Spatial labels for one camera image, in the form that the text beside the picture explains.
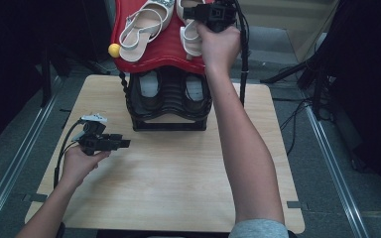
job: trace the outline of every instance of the person's right arm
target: person's right arm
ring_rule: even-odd
[[[233,193],[236,223],[263,218],[284,224],[274,163],[229,77],[240,52],[240,32],[229,27],[216,34],[203,24],[199,24],[197,30],[202,38],[205,74]]]

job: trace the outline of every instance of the red plastic surface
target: red plastic surface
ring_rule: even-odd
[[[119,44],[119,36],[125,29],[126,18],[138,11],[146,0],[116,0],[116,19],[111,36],[111,44]],[[160,33],[156,40],[149,43],[144,55],[137,62],[129,62],[123,58],[116,58],[117,68],[124,72],[142,72],[159,66],[171,65],[182,70],[204,74],[202,57],[187,60],[187,54],[182,47],[179,35],[180,27],[184,23],[178,17],[175,9],[169,26]]]

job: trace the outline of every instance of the shirt sleeve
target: shirt sleeve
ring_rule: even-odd
[[[267,219],[240,221],[234,225],[229,238],[278,238],[289,237],[289,232],[282,223]]]

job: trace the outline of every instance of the hand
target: hand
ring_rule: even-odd
[[[199,23],[197,32],[202,38],[202,58],[205,69],[228,72],[240,52],[240,31],[233,26],[215,33]]]
[[[88,156],[81,150],[80,146],[69,148],[64,154],[63,174],[60,183],[73,189],[77,188],[92,170],[98,168],[98,163],[109,155],[110,152],[99,152],[93,156]]]

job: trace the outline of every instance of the person's arm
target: person's arm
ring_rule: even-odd
[[[233,193],[236,223],[264,218],[284,224],[274,163],[229,77],[240,52],[240,32],[229,27],[215,34],[203,24],[199,24],[197,30],[202,38],[205,74]]]
[[[17,237],[55,238],[76,188],[93,169],[98,167],[98,162],[109,155],[110,152],[100,152],[89,157],[79,146],[67,150],[64,155],[61,181]]]

